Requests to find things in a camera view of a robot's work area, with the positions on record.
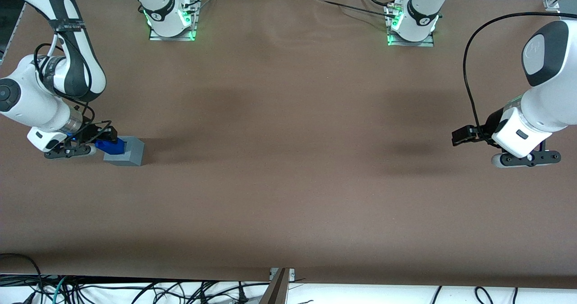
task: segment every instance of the power cord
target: power cord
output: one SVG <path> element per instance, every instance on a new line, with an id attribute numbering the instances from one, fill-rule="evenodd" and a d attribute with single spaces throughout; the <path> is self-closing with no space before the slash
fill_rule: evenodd
<path id="1" fill-rule="evenodd" d="M 361 9 L 361 8 L 357 8 L 355 6 L 350 6 L 350 5 L 345 5 L 345 4 L 340 4 L 337 2 L 332 2 L 330 0 L 323 0 L 323 2 L 328 3 L 328 4 L 333 4 L 333 5 L 338 5 L 338 6 L 342 6 L 344 8 L 349 8 L 349 9 L 353 9 L 353 10 L 358 10 L 358 11 L 362 11 L 362 12 L 367 12 L 368 14 L 377 14 L 380 16 L 384 16 L 385 18 L 395 18 L 395 16 L 393 14 L 384 14 L 381 12 L 375 12 L 375 11 L 371 11 L 371 10 L 366 10 L 366 9 Z"/>
<path id="2" fill-rule="evenodd" d="M 247 298 L 247 295 L 245 294 L 245 288 L 243 287 L 243 284 L 241 282 L 238 282 L 238 301 L 237 304 L 246 304 L 246 302 L 249 301 L 249 299 Z"/>
<path id="3" fill-rule="evenodd" d="M 487 296 L 487 299 L 489 300 L 489 304 L 493 304 L 493 299 L 491 298 L 491 296 L 489 295 L 489 292 L 484 289 L 483 287 L 477 286 L 475 287 L 475 297 L 476 300 L 480 303 L 480 304 L 487 304 L 485 302 L 483 302 L 480 297 L 479 297 L 479 291 L 483 291 L 485 293 L 485 296 Z M 519 292 L 519 288 L 515 287 L 515 291 L 513 292 L 513 301 L 511 302 L 512 304 L 516 304 L 517 302 L 517 293 Z"/>
<path id="4" fill-rule="evenodd" d="M 395 0 L 391 0 L 391 1 L 386 2 L 386 3 L 379 2 L 378 0 L 371 0 L 371 2 L 373 2 L 373 3 L 377 4 L 377 5 L 380 5 L 380 6 L 387 6 L 387 4 L 392 3 L 392 2 L 395 2 Z"/>
<path id="5" fill-rule="evenodd" d="M 437 296 L 439 296 L 439 292 L 441 292 L 441 288 L 443 288 L 443 286 L 439 286 L 437 288 L 437 291 L 435 291 L 435 295 L 433 296 L 433 301 L 431 302 L 431 304 L 435 304 L 435 302 L 437 302 Z"/>
<path id="6" fill-rule="evenodd" d="M 489 22 L 486 22 L 485 24 L 483 24 L 482 26 L 480 26 L 474 33 L 473 35 L 470 37 L 470 39 L 467 42 L 467 46 L 465 47 L 465 51 L 464 51 L 464 55 L 463 55 L 463 80 L 465 83 L 465 88 L 467 89 L 467 94 L 468 94 L 468 98 L 469 101 L 471 103 L 471 108 L 472 108 L 472 115 L 475 118 L 475 125 L 476 125 L 476 129 L 478 131 L 478 134 L 481 136 L 481 139 L 478 139 L 477 141 L 480 140 L 484 140 L 487 144 L 491 145 L 491 146 L 495 146 L 495 147 L 499 147 L 497 146 L 496 143 L 491 142 L 487 136 L 485 135 L 485 133 L 483 133 L 482 129 L 481 129 L 481 124 L 479 123 L 479 117 L 476 113 L 476 107 L 475 107 L 475 101 L 472 98 L 472 93 L 471 93 L 471 88 L 469 87 L 468 84 L 468 78 L 467 78 L 467 56 L 468 56 L 468 50 L 469 47 L 471 46 L 471 43 L 473 41 L 473 39 L 476 37 L 476 35 L 482 31 L 482 29 L 488 27 L 489 25 L 495 23 L 495 22 L 499 22 L 501 20 L 505 20 L 506 18 L 515 18 L 515 17 L 519 17 L 519 16 L 555 16 L 555 17 L 565 17 L 565 18 L 577 18 L 577 14 L 549 14 L 547 12 L 519 12 L 519 13 L 515 13 L 515 14 L 507 14 L 507 15 L 503 15 L 503 16 L 499 16 L 498 18 L 494 18 L 493 20 L 490 20 Z"/>

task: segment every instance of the blue block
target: blue block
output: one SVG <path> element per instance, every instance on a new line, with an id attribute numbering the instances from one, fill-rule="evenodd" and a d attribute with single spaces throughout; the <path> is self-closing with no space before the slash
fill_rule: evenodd
<path id="1" fill-rule="evenodd" d="M 109 142 L 107 140 L 97 140 L 94 146 L 99 150 L 110 155 L 118 155 L 124 153 L 124 140 L 118 138 L 117 143 Z"/>
<path id="2" fill-rule="evenodd" d="M 105 162 L 113 166 L 141 166 L 144 154 L 144 143 L 134 136 L 118 136 L 124 141 L 124 152 L 111 155 L 105 153 Z"/>

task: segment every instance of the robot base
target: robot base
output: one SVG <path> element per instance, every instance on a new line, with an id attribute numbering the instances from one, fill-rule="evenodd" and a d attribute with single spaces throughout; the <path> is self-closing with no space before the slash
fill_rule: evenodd
<path id="1" fill-rule="evenodd" d="M 152 28 L 148 39 L 151 41 L 194 41 L 196 40 L 196 29 L 198 27 L 198 14 L 200 13 L 200 2 L 190 6 L 188 13 L 183 16 L 183 21 L 190 22 L 190 26 L 174 37 L 163 37 Z"/>
<path id="2" fill-rule="evenodd" d="M 434 47 L 433 35 L 429 34 L 423 41 L 406 41 L 387 26 L 387 43 L 389 46 Z"/>
<path id="3" fill-rule="evenodd" d="M 383 7 L 385 14 L 393 14 L 396 18 L 386 18 L 385 24 L 387 25 L 387 43 L 389 46 L 412 46 L 412 47 L 433 47 L 433 33 L 429 35 L 423 41 L 407 41 L 402 39 L 397 32 L 391 29 L 393 23 L 398 21 L 398 13 L 402 10 L 401 0 L 396 0 L 394 3 L 389 3 L 387 6 Z"/>
<path id="4" fill-rule="evenodd" d="M 144 154 L 144 143 L 134 136 L 118 136 L 124 140 L 124 153 L 110 155 L 105 153 L 105 162 L 113 166 L 140 166 L 142 165 L 142 155 Z"/>

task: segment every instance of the black strap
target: black strap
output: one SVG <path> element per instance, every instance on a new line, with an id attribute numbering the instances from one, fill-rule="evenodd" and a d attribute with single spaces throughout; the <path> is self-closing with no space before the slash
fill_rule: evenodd
<path id="1" fill-rule="evenodd" d="M 66 59 L 66 57 L 64 56 L 50 57 L 50 59 L 46 62 L 46 66 L 44 69 L 46 75 L 42 80 L 42 84 L 44 84 L 44 87 L 47 88 L 47 90 L 49 90 L 50 92 L 52 92 L 52 94 L 55 94 L 56 96 L 60 96 L 60 94 L 59 91 L 56 91 L 56 89 L 54 88 L 54 73 L 56 72 L 56 64 L 58 64 L 58 62 L 64 59 Z"/>
<path id="2" fill-rule="evenodd" d="M 48 23 L 55 32 L 80 31 L 81 29 L 86 29 L 84 20 L 81 18 L 49 20 Z"/>
<path id="3" fill-rule="evenodd" d="M 408 6 L 408 14 L 411 15 L 411 18 L 415 19 L 419 27 L 424 27 L 428 25 L 429 23 L 431 23 L 431 21 L 433 21 L 437 17 L 437 14 L 439 14 L 439 11 L 431 15 L 421 14 L 420 12 L 415 10 L 414 6 L 412 5 L 412 0 L 408 0 L 407 6 Z"/>
<path id="4" fill-rule="evenodd" d="M 165 5 L 163 8 L 158 9 L 158 10 L 149 10 L 147 8 L 145 8 L 144 6 L 142 8 L 144 8 L 144 12 L 146 12 L 146 14 L 148 14 L 148 16 L 155 21 L 161 22 L 165 20 L 165 16 L 167 14 L 169 14 L 170 12 L 172 12 L 172 10 L 174 9 L 174 2 L 175 0 L 169 0 L 169 3 L 167 5 Z"/>

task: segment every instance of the cable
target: cable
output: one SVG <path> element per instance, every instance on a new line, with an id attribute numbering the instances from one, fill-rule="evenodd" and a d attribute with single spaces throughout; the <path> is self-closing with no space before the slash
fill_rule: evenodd
<path id="1" fill-rule="evenodd" d="M 517 302 L 517 293 L 519 292 L 519 287 L 515 287 L 515 291 L 513 291 L 513 301 L 511 302 L 512 304 L 515 304 Z"/>
<path id="2" fill-rule="evenodd" d="M 515 14 L 507 14 L 507 15 L 503 15 L 503 16 L 499 16 L 498 18 L 494 18 L 493 20 L 490 20 L 489 22 L 486 22 L 485 24 L 483 24 L 482 26 L 480 26 L 474 33 L 473 35 L 470 37 L 470 39 L 468 40 L 467 46 L 465 47 L 465 52 L 463 55 L 463 80 L 465 83 L 465 88 L 467 89 L 467 94 L 469 97 L 469 101 L 471 103 L 471 108 L 472 108 L 472 115 L 475 118 L 475 125 L 476 125 L 476 129 L 477 129 L 477 133 L 481 136 L 481 139 L 479 140 L 484 140 L 487 144 L 495 146 L 495 147 L 499 147 L 497 146 L 497 144 L 489 141 L 489 139 L 487 138 L 487 136 L 482 132 L 481 129 L 481 125 L 479 123 L 479 117 L 476 113 L 476 107 L 475 107 L 475 101 L 472 98 L 472 93 L 471 93 L 471 89 L 468 85 L 468 79 L 467 79 L 467 56 L 468 56 L 468 50 L 469 47 L 473 41 L 473 39 L 476 37 L 476 35 L 481 32 L 482 29 L 488 27 L 489 25 L 504 20 L 506 18 L 515 18 L 517 16 L 555 16 L 555 17 L 565 17 L 565 18 L 577 18 L 577 14 L 549 14 L 546 12 L 519 12 L 519 13 L 515 13 Z"/>
<path id="3" fill-rule="evenodd" d="M 192 3 L 184 4 L 184 7 L 187 8 L 187 7 L 192 6 L 192 5 L 194 5 L 194 4 L 198 3 L 198 2 L 200 2 L 200 0 L 195 0 L 195 1 L 192 2 Z"/>
<path id="4" fill-rule="evenodd" d="M 336 3 L 336 2 L 331 2 L 330 0 L 323 0 L 323 2 L 328 3 L 328 4 L 343 6 L 344 8 L 349 8 L 349 9 L 353 9 L 353 10 L 358 10 L 358 11 L 367 12 L 368 14 L 377 14 L 377 15 L 380 15 L 380 16 L 384 16 L 384 17 L 386 17 L 386 18 L 395 18 L 395 16 L 394 16 L 393 14 L 384 14 L 384 13 L 381 13 L 381 12 L 375 12 L 375 11 L 371 11 L 371 10 L 365 10 L 365 9 L 361 9 L 361 8 L 355 8 L 355 6 L 340 4 L 340 3 Z"/>
<path id="5" fill-rule="evenodd" d="M 132 300 L 132 304 L 136 303 L 136 300 L 138 300 L 138 298 L 140 298 L 140 296 L 142 296 L 142 294 L 144 294 L 146 291 L 150 290 L 152 287 L 154 287 L 154 285 L 156 285 L 157 283 L 151 283 L 150 285 L 144 287 L 137 295 L 136 297 L 134 297 L 134 299 Z"/>
<path id="6" fill-rule="evenodd" d="M 29 257 L 29 256 L 27 256 L 27 255 L 24 255 L 24 254 L 20 254 L 20 253 L 0 253 L 0 259 L 2 259 L 2 257 L 17 257 L 17 258 L 22 258 L 22 259 L 25 259 L 25 260 L 29 261 L 29 262 L 34 266 L 34 270 L 37 272 L 37 275 L 38 275 L 38 287 L 39 287 L 40 290 L 41 290 L 40 302 L 43 303 L 43 300 L 44 300 L 44 294 L 43 294 L 43 292 L 44 292 L 44 286 L 43 286 L 43 284 L 42 284 L 42 274 L 41 274 L 41 272 L 40 272 L 40 268 L 38 267 L 37 263 L 35 263 L 35 261 L 34 261 L 31 257 Z"/>
<path id="7" fill-rule="evenodd" d="M 64 276 L 62 279 L 60 279 L 60 281 L 58 282 L 58 285 L 56 286 L 56 289 L 54 290 L 54 298 L 52 298 L 52 304 L 56 304 L 56 298 L 58 297 L 58 292 L 60 291 L 60 287 L 62 287 L 62 284 L 64 283 L 64 279 L 66 279 L 66 276 Z"/>
<path id="8" fill-rule="evenodd" d="M 433 296 L 433 301 L 431 302 L 431 304 L 435 304 L 435 302 L 437 302 L 437 296 L 439 296 L 439 292 L 441 292 L 441 288 L 443 288 L 443 286 L 439 286 L 437 288 L 437 291 L 435 292 L 435 295 Z"/>
<path id="9" fill-rule="evenodd" d="M 392 2 L 395 2 L 395 0 L 392 0 L 392 1 L 387 2 L 387 3 L 379 2 L 378 0 L 371 0 L 371 2 L 373 2 L 373 3 L 377 4 L 377 5 L 380 5 L 380 6 L 387 6 L 387 4 L 392 3 Z"/>
<path id="10" fill-rule="evenodd" d="M 491 296 L 489 296 L 489 293 L 487 292 L 487 290 L 485 290 L 483 287 L 479 287 L 479 286 L 475 287 L 475 297 L 476 297 L 476 299 L 478 300 L 478 302 L 479 302 L 480 304 L 486 304 L 485 302 L 483 302 L 483 301 L 479 298 L 479 293 L 478 293 L 479 290 L 482 290 L 483 292 L 485 292 L 485 295 L 486 295 L 487 298 L 489 299 L 489 302 L 490 302 L 491 304 L 493 304 L 493 299 L 491 298 Z"/>
<path id="11" fill-rule="evenodd" d="M 52 37 L 52 44 L 50 45 L 50 49 L 48 50 L 48 53 L 46 54 L 47 57 L 52 56 L 52 53 L 54 52 L 54 49 L 56 48 L 57 41 L 58 41 L 58 35 L 56 35 L 56 33 L 54 33 L 54 36 Z"/>

